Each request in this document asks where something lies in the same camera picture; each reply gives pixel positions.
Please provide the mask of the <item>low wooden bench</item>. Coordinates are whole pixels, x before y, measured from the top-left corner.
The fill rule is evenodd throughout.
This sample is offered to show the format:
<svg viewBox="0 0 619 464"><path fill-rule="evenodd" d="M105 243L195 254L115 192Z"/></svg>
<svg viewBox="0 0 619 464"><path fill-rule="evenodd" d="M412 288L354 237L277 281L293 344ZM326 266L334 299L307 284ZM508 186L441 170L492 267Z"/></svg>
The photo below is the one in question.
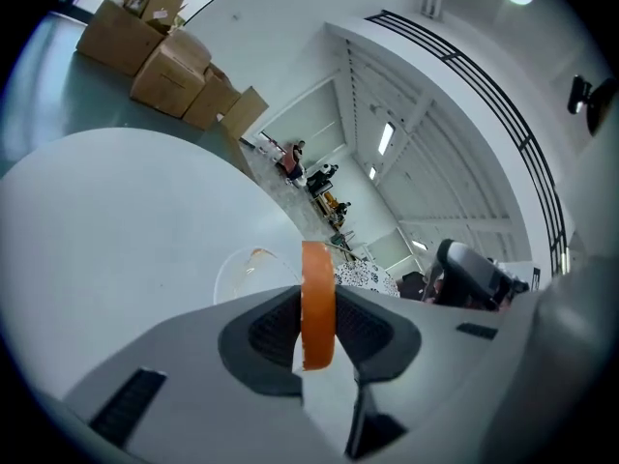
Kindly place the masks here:
<svg viewBox="0 0 619 464"><path fill-rule="evenodd" d="M331 195L329 191L319 194L314 198L314 202L317 204L319 210L322 212L323 217L329 220L333 224L340 224L345 220L349 202L339 202Z"/></svg>

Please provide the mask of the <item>white round table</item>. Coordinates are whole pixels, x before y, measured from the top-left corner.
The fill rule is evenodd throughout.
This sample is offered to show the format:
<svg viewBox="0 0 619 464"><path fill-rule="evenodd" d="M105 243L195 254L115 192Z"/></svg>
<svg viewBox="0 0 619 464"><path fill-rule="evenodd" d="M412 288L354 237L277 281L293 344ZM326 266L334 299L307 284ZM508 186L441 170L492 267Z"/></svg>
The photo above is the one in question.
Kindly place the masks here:
<svg viewBox="0 0 619 464"><path fill-rule="evenodd" d="M214 305L235 251L301 273L302 234L250 177L173 136L88 130L0 178L0 321L27 382L66 397L160 322Z"/></svg>

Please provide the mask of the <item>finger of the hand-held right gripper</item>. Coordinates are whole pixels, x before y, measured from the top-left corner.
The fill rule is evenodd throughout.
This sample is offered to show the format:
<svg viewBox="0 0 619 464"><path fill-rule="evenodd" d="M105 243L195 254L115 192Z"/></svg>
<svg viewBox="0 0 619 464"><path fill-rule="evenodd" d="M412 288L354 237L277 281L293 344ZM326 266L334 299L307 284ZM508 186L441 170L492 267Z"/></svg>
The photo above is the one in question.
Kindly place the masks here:
<svg viewBox="0 0 619 464"><path fill-rule="evenodd" d="M436 263L443 272L438 305L465 307L472 301L497 310L508 293L508 276L469 246L453 240L441 242Z"/></svg>

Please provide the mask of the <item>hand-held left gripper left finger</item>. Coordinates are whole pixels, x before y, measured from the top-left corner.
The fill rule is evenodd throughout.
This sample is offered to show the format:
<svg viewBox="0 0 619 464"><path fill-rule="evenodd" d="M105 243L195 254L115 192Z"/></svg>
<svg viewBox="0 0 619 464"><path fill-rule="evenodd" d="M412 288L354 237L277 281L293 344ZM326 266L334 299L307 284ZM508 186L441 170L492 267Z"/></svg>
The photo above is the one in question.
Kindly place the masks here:
<svg viewBox="0 0 619 464"><path fill-rule="evenodd" d="M299 331L296 286L181 314L91 369L66 403L146 464L303 464Z"/></svg>

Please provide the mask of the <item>taped cardboard box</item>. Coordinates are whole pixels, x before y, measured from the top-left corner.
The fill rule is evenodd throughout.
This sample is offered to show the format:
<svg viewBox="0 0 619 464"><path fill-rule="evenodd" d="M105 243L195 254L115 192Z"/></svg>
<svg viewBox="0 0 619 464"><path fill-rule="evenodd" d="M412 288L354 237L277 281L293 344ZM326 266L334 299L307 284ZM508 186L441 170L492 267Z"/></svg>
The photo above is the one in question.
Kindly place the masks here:
<svg viewBox="0 0 619 464"><path fill-rule="evenodd" d="M176 29L140 68L130 98L171 117L182 118L205 85L211 59L203 42Z"/></svg>

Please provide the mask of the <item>large cardboard box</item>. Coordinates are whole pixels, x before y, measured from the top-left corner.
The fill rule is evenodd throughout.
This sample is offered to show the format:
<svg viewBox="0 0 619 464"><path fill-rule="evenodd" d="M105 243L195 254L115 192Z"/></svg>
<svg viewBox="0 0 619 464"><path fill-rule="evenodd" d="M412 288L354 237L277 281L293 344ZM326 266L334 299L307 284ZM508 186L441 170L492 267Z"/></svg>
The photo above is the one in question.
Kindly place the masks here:
<svg viewBox="0 0 619 464"><path fill-rule="evenodd" d="M135 76L164 35L114 0L103 0L76 51L127 76Z"/></svg>

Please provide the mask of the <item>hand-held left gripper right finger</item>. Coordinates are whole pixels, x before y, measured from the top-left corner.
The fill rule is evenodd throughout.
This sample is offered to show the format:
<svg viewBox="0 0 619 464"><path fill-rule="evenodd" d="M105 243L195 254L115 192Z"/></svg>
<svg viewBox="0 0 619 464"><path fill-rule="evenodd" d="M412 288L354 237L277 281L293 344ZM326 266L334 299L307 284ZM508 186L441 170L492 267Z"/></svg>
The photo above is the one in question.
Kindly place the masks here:
<svg viewBox="0 0 619 464"><path fill-rule="evenodd" d="M522 464L580 396L580 303L561 286L504 312L337 290L359 395L347 455L375 464Z"/></svg>

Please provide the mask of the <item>flat cardboard sheet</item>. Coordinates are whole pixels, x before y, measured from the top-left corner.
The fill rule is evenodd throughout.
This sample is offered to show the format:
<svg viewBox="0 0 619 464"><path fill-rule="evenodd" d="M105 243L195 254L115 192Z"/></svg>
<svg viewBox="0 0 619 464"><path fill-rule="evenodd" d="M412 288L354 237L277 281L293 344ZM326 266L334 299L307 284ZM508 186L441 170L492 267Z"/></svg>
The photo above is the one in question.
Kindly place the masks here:
<svg viewBox="0 0 619 464"><path fill-rule="evenodd" d="M239 140L269 105L259 93L249 87L221 119L221 126L228 136Z"/></svg>

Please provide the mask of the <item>black railing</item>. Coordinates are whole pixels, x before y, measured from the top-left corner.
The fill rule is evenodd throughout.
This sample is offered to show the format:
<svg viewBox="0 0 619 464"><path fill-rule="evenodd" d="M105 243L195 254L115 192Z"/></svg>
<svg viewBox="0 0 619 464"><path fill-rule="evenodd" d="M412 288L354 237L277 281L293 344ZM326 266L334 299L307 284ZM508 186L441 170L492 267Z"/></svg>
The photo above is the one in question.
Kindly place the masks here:
<svg viewBox="0 0 619 464"><path fill-rule="evenodd" d="M548 242L551 273L569 270L566 225L555 182L534 132L504 90L462 50L413 20L383 10L368 22L385 28L422 48L456 73L489 107L523 160L541 204Z"/></svg>

